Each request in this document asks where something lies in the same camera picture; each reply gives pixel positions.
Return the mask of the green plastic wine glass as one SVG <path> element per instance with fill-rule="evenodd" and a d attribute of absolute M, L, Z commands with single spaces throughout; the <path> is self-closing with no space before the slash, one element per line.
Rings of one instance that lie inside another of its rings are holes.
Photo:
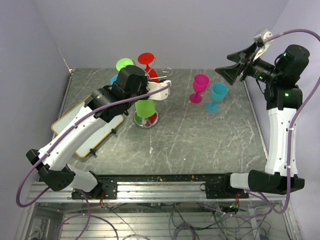
<path fill-rule="evenodd" d="M 152 99 L 138 100 L 135 103 L 135 109 L 140 118 L 149 118 L 156 113 L 155 103 Z"/>

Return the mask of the blue plastic wine glass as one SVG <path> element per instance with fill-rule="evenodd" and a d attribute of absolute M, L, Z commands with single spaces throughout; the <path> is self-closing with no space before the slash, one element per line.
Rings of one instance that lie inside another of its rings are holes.
<path fill-rule="evenodd" d="M 113 76 L 110 80 L 110 84 L 113 85 L 115 83 L 115 81 L 117 80 L 118 75 L 116 74 L 115 76 Z"/>

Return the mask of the teal plastic wine glass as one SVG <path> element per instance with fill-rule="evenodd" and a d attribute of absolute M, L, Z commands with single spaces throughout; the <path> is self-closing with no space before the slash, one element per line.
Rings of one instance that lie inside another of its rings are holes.
<path fill-rule="evenodd" d="M 228 88 L 223 83 L 215 83 L 210 92 L 211 102 L 208 102 L 205 107 L 211 112 L 215 113 L 219 109 L 219 103 L 225 98 L 228 93 Z"/>

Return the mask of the light green wine glass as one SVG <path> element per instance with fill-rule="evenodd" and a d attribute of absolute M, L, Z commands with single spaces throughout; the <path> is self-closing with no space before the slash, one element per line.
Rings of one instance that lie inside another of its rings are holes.
<path fill-rule="evenodd" d="M 115 68 L 119 72 L 122 68 L 125 68 L 126 66 L 135 66 L 135 62 L 131 58 L 121 58 L 117 61 Z"/>

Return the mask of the red plastic wine glass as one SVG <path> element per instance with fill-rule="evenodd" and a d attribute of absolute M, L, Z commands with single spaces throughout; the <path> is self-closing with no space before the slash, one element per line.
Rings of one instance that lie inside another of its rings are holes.
<path fill-rule="evenodd" d="M 153 64 L 155 63 L 155 56 L 151 52 L 144 52 L 140 54 L 137 58 L 137 61 L 141 65 L 145 65 L 145 72 L 147 73 L 148 77 L 154 83 L 159 83 L 160 80 L 158 79 L 158 74 L 155 69 L 153 69 Z"/>

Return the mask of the pink plastic wine glass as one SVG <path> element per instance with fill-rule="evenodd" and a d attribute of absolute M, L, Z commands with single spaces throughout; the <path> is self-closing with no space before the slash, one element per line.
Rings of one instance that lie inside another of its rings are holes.
<path fill-rule="evenodd" d="M 195 93 L 189 96 L 192 103 L 199 104 L 202 101 L 201 93 L 203 93 L 210 83 L 210 79 L 205 74 L 197 74 L 193 80 L 193 90 Z"/>

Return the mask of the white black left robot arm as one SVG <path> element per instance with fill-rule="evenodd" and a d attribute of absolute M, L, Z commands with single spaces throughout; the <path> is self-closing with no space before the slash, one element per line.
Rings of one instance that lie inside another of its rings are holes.
<path fill-rule="evenodd" d="M 93 91 L 72 122 L 38 151 L 35 159 L 43 161 L 36 169 L 51 190 L 80 189 L 91 199 L 101 195 L 103 183 L 97 175 L 69 166 L 68 161 L 91 135 L 131 107 L 133 102 L 124 100 L 146 94 L 147 83 L 143 69 L 123 67 L 112 85 Z"/>

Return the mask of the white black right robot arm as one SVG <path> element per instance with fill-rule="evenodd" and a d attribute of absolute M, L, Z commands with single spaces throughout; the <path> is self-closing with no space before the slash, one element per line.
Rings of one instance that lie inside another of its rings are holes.
<path fill-rule="evenodd" d="M 285 195 L 301 190 L 305 180 L 298 176 L 295 162 L 294 115 L 303 104 L 303 92 L 296 84 L 309 64 L 310 52 L 297 44 L 289 45 L 274 64 L 264 61 L 256 43 L 227 55 L 234 65 L 217 67 L 215 72 L 228 84 L 252 77 L 265 84 L 264 98 L 270 122 L 267 163 L 263 171 L 231 173 L 220 186 L 221 194 L 233 197 L 238 189 Z"/>

